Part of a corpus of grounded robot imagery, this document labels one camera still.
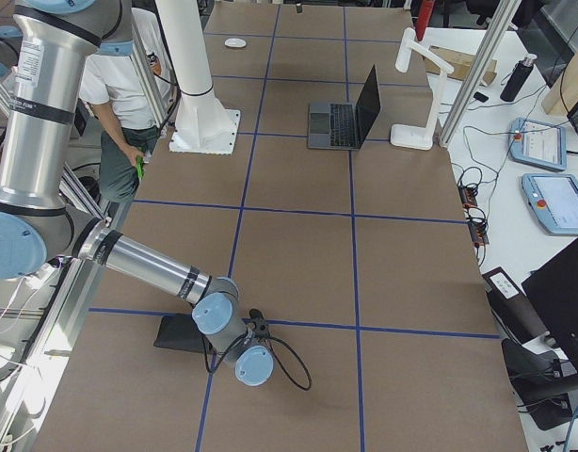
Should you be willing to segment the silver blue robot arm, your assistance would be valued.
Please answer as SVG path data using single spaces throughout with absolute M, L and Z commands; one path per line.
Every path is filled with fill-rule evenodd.
M 59 193 L 86 58 L 129 54 L 127 1 L 19 1 L 24 38 L 0 166 L 0 280 L 58 255 L 89 260 L 188 302 L 201 333 L 248 386 L 272 375 L 271 351 L 239 313 L 234 282 L 181 264 L 64 202 Z

